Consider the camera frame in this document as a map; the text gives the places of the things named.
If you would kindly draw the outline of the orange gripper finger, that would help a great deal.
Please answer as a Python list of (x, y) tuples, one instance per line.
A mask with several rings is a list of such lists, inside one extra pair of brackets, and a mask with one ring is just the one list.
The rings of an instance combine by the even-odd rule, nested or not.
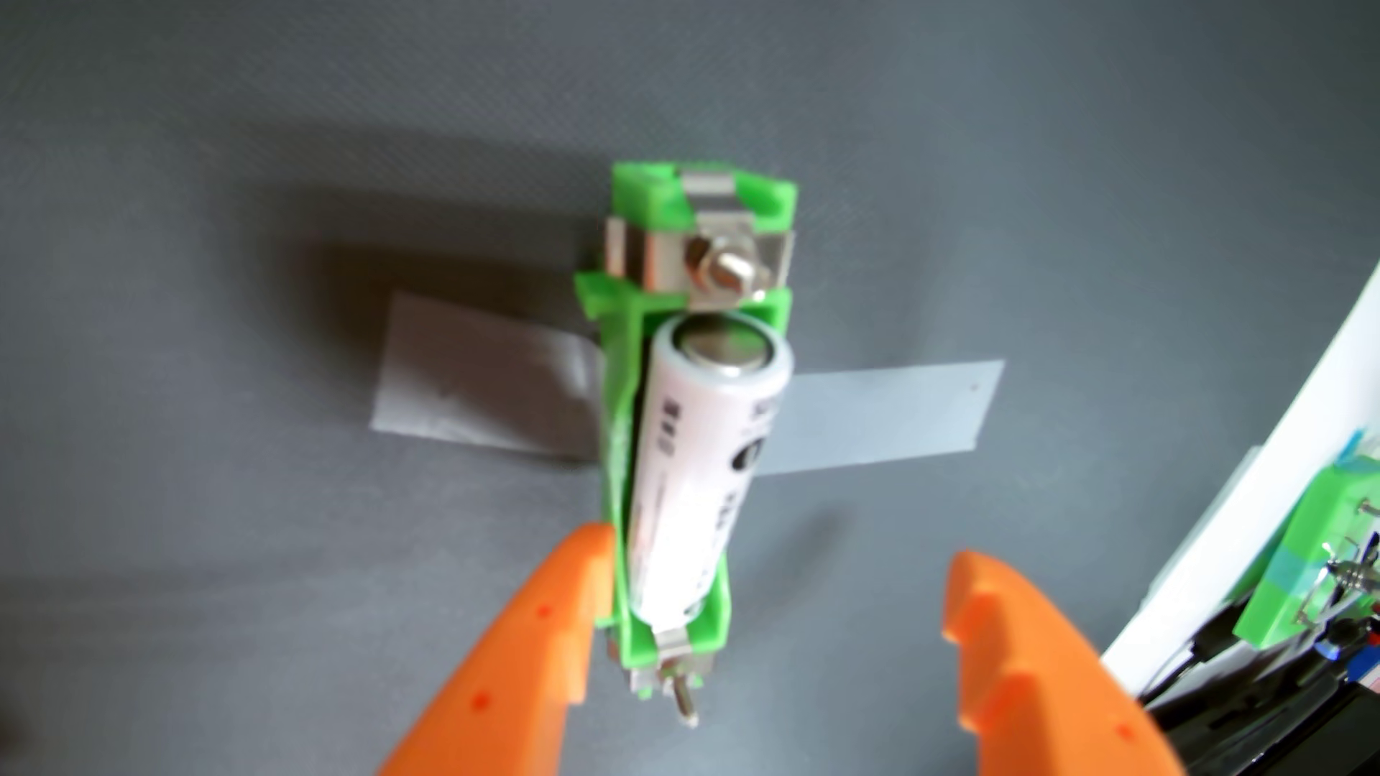
[(952, 558), (943, 634), (977, 775), (1185, 775), (1147, 711), (1041, 590), (976, 551)]
[(615, 530), (586, 523), (542, 559), (379, 766), (381, 775), (556, 775), (611, 613)]

